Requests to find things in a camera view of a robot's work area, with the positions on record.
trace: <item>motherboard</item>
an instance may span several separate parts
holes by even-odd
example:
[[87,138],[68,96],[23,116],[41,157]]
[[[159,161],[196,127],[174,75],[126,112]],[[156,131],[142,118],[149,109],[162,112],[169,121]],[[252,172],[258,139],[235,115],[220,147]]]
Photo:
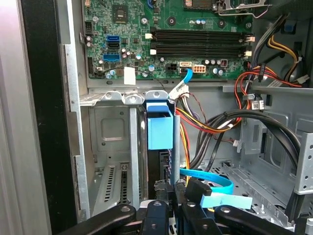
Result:
[[221,17],[212,0],[84,0],[90,79],[236,79],[247,69],[252,17]]

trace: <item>green circuit board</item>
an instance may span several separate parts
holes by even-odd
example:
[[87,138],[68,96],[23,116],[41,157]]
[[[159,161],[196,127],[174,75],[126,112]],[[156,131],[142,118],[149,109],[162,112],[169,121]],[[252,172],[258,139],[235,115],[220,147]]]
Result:
[[[123,78],[123,67],[134,67],[136,79],[181,79],[179,68],[174,72],[165,69],[166,64],[178,64],[180,61],[192,62],[193,65],[201,64],[203,60],[214,59],[216,61],[224,58],[200,58],[200,57],[164,57],[160,61],[157,56],[150,55],[150,40],[145,39],[145,34],[150,33],[150,27],[159,29],[185,29],[203,31],[227,31],[227,32],[251,32],[251,17],[223,17],[210,10],[186,10],[184,0],[156,0],[151,8],[147,0],[84,0],[85,1],[85,23],[93,35],[92,46],[87,48],[87,67],[91,79],[106,79],[110,70],[116,74],[111,79]],[[169,25],[169,18],[175,19],[175,25]],[[204,20],[205,24],[196,25],[190,21]],[[122,49],[131,54],[117,62],[103,61],[103,54],[108,53],[106,37],[117,35],[120,37],[119,56]],[[227,59],[227,67],[223,68],[223,75],[216,75],[213,70],[220,66],[210,65],[206,72],[194,74],[193,79],[236,79],[244,71],[243,58]],[[154,66],[154,71],[149,71],[149,66]]]

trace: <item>blue sata port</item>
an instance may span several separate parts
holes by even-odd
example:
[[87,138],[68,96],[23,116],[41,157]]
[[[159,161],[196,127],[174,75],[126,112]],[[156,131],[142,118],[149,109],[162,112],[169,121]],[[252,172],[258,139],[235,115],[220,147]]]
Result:
[[120,38],[117,35],[107,36],[107,42],[119,42]]
[[121,56],[119,54],[104,54],[103,60],[108,62],[116,62],[121,60]]

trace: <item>ram slot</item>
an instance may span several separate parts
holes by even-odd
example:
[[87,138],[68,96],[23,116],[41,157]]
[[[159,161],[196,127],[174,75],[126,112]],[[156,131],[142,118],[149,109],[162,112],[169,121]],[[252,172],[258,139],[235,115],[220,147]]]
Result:
[[245,55],[246,47],[213,47],[213,46],[186,46],[186,45],[159,45],[151,44],[157,56],[180,57],[223,57],[238,58]]
[[167,30],[151,27],[153,41],[178,43],[242,44],[251,34],[200,30]]

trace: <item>black wire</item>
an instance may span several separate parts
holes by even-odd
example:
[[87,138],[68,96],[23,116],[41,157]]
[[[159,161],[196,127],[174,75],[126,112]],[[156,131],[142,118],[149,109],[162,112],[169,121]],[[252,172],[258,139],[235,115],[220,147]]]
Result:
[[224,136],[224,132],[220,133],[220,135],[219,135],[219,137],[218,137],[218,139],[217,139],[217,141],[215,143],[215,146],[214,146],[214,149],[213,149],[210,161],[209,161],[209,163],[208,163],[208,165],[207,165],[207,167],[205,168],[204,171],[209,172],[211,170],[211,167],[212,167],[213,162],[215,160],[217,151],[219,150],[220,144],[222,142],[223,136]]

